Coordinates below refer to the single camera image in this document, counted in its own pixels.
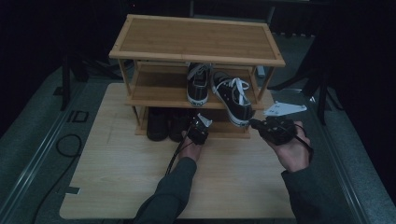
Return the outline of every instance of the hand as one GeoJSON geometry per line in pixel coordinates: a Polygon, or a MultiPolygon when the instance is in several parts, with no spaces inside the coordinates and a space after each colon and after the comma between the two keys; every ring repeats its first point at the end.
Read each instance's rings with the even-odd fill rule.
{"type": "MultiPolygon", "coordinates": [[[[181,134],[186,136],[186,131],[183,131],[181,134]]],[[[181,148],[184,148],[178,153],[178,158],[181,159],[183,157],[190,157],[192,158],[195,162],[199,160],[199,156],[201,155],[201,145],[195,145],[189,137],[186,137],[184,144],[181,148]]]]}
{"type": "MultiPolygon", "coordinates": [[[[303,127],[303,123],[295,121],[295,124],[303,127]]],[[[304,131],[296,126],[297,136],[310,145],[310,140],[304,134],[304,131]]],[[[284,145],[276,146],[271,142],[266,141],[267,144],[274,150],[280,163],[286,170],[293,173],[302,170],[309,165],[309,152],[305,146],[297,139],[293,138],[290,142],[284,145]]]]}

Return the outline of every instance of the right hand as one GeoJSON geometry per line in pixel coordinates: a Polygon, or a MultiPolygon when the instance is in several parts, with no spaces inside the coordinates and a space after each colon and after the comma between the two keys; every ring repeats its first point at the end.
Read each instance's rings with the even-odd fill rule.
{"type": "MultiPolygon", "coordinates": [[[[300,121],[295,121],[295,124],[303,127],[303,123],[300,121]]],[[[308,145],[310,145],[310,140],[304,134],[304,131],[296,126],[297,136],[304,140],[308,145]]],[[[275,154],[277,155],[280,163],[289,172],[297,172],[303,170],[309,165],[309,152],[308,149],[296,138],[293,138],[290,142],[284,145],[276,146],[271,142],[267,142],[275,154]]]]}

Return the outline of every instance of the wooden shoe rack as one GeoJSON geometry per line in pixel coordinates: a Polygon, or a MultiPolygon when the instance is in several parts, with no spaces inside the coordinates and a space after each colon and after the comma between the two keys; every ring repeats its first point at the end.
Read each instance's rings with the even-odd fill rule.
{"type": "MultiPolygon", "coordinates": [[[[119,60],[126,104],[132,106],[138,124],[135,134],[146,134],[148,106],[193,108],[187,100],[187,63],[213,63],[214,72],[248,82],[245,94],[256,111],[264,110],[263,92],[275,67],[285,65],[265,23],[142,15],[127,16],[109,56],[119,60]],[[132,80],[125,60],[134,60],[132,80]],[[254,75],[257,65],[270,68],[261,89],[254,75]]],[[[248,128],[228,120],[210,85],[208,93],[208,102],[198,109],[214,121],[209,137],[249,138],[248,128]]]]}

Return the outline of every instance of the white shoelace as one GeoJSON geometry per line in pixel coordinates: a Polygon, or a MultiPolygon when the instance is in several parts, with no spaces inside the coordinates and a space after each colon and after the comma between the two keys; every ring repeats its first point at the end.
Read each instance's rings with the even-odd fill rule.
{"type": "Polygon", "coordinates": [[[246,81],[241,80],[239,77],[233,78],[233,80],[230,81],[230,79],[224,80],[219,83],[219,85],[216,87],[216,90],[219,88],[220,85],[227,85],[229,87],[233,87],[233,85],[236,85],[236,88],[239,91],[239,101],[238,104],[244,105],[245,104],[245,90],[249,88],[249,84],[246,81]]]}
{"type": "Polygon", "coordinates": [[[187,80],[190,80],[193,76],[195,75],[201,75],[205,70],[209,70],[211,69],[211,64],[204,64],[202,66],[200,66],[200,68],[194,72],[194,73],[189,73],[189,75],[187,76],[187,80]]]}

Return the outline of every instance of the black shoe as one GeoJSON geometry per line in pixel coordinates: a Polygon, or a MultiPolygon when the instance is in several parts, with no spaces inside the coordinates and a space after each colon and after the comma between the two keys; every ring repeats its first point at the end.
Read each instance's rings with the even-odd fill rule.
{"type": "Polygon", "coordinates": [[[149,107],[148,108],[148,139],[152,141],[162,141],[169,134],[168,119],[166,108],[149,107]]]}
{"type": "Polygon", "coordinates": [[[187,99],[194,106],[207,102],[207,79],[211,71],[210,63],[191,63],[187,75],[187,99]]]}
{"type": "Polygon", "coordinates": [[[183,140],[182,131],[190,127],[191,113],[189,109],[175,108],[172,110],[169,138],[175,142],[183,140]]]}
{"type": "Polygon", "coordinates": [[[239,77],[230,77],[224,72],[217,72],[211,78],[212,91],[227,107],[230,121],[237,127],[248,126],[254,111],[244,90],[249,85],[239,77]]]}

